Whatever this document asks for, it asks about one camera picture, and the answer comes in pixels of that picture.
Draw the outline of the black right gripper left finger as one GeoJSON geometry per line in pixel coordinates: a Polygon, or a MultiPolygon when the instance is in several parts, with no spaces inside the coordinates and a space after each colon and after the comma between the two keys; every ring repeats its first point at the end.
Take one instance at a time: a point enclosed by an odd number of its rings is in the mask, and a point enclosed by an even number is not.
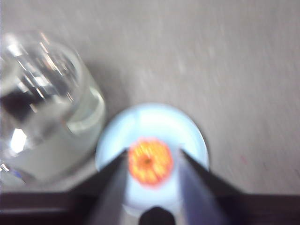
{"type": "Polygon", "coordinates": [[[65,192],[5,193],[2,225],[116,225],[127,184],[124,149],[103,169],[65,192]]]}

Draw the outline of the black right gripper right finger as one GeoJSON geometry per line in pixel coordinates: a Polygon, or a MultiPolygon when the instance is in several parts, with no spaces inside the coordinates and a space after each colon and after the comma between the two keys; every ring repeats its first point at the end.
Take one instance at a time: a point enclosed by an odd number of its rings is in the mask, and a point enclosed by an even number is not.
{"type": "Polygon", "coordinates": [[[189,225],[298,225],[298,195],[247,194],[206,170],[183,149],[179,184],[189,225]]]}

